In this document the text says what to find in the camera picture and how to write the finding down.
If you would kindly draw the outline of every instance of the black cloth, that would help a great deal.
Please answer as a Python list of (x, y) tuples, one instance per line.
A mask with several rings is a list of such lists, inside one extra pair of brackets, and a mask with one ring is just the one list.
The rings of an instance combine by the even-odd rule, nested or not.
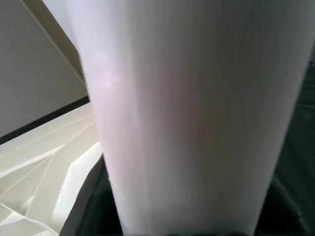
[(122, 235), (103, 156), (90, 170), (59, 235)]

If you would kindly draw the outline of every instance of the white paper roll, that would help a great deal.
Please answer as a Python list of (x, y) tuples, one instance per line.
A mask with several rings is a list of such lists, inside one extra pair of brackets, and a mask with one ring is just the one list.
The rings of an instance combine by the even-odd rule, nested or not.
[(315, 1), (69, 0), (126, 235), (252, 235)]

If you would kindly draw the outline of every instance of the white wall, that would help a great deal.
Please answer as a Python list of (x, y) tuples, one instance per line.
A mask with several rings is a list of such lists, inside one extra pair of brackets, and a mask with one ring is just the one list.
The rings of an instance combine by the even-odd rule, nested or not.
[(0, 136), (87, 95), (19, 0), (0, 0)]

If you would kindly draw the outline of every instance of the black surface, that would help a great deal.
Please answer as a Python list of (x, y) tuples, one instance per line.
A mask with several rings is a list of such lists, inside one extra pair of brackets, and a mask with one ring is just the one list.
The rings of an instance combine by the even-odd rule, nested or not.
[(315, 233), (315, 65), (307, 70), (256, 233)]
[(89, 172), (59, 236), (122, 235), (104, 158)]
[(75, 101), (69, 105), (66, 105), (66, 106), (64, 106), (64, 107), (44, 116), (42, 118), (39, 118), (39, 119), (33, 121), (32, 123), (29, 123), (29, 124), (19, 128), (19, 129), (16, 129), (16, 130), (12, 131), (11, 133), (8, 133), (8, 134), (0, 137), (0, 145), (16, 138), (16, 137), (18, 137), (18, 136), (20, 136), (26, 132), (29, 132), (32, 129), (35, 129), (44, 123), (47, 123), (47, 122), (49, 122), (49, 121), (51, 121), (57, 117), (60, 117), (60, 116), (66, 114), (66, 113), (68, 113), (68, 112), (70, 112), (70, 111), (72, 111), (78, 107), (81, 107), (84, 104), (87, 104), (89, 102), (90, 102), (90, 100), (89, 100), (88, 96), (83, 97), (83, 98), (81, 98), (81, 99), (79, 99), (79, 100), (77, 100), (77, 101)]

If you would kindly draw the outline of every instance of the white stair step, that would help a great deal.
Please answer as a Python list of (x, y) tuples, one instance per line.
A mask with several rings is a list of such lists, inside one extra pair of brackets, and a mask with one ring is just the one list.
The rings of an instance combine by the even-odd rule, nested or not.
[(12, 213), (12, 211), (10, 211), (9, 209), (7, 209), (4, 206), (0, 206), (0, 224), (2, 223), (3, 220), (5, 220), (10, 214)]
[(25, 167), (17, 169), (3, 177), (0, 178), (0, 194), (2, 194), (6, 189), (11, 187), (21, 178), (23, 178), (27, 173), (29, 173), (32, 169), (34, 169), (41, 161), (34, 162)]
[(92, 115), (0, 156), (0, 173), (64, 145), (91, 122)]
[(0, 195), (0, 203), (16, 212), (19, 212), (23, 203), (35, 194), (37, 185), (49, 161), (50, 158), (47, 158), (27, 173), (23, 178), (17, 181), (13, 186), (4, 191)]
[(1, 236), (32, 236), (43, 231), (43, 227), (25, 219), (0, 226)]
[(0, 236), (57, 236), (102, 149), (87, 104), (0, 146)]
[(27, 212), (27, 218), (41, 222), (56, 231), (60, 230), (56, 224), (52, 224), (52, 218), (70, 164), (87, 152), (96, 143), (97, 133), (94, 124), (91, 124), (56, 152), (39, 183), (34, 200)]
[(102, 152), (100, 143), (97, 142), (69, 166), (50, 223), (51, 228), (57, 232), (62, 229), (88, 173), (99, 160)]
[(68, 112), (56, 119), (47, 122), (30, 132), (22, 134), (21, 136), (4, 143), (0, 146), (0, 156), (13, 151), (19, 147), (25, 146), (34, 140), (40, 139), (43, 136), (46, 136), (50, 133), (55, 132), (56, 130), (62, 129), (78, 120), (85, 118), (92, 114), (91, 104), (88, 103), (84, 106), (81, 106), (71, 112)]

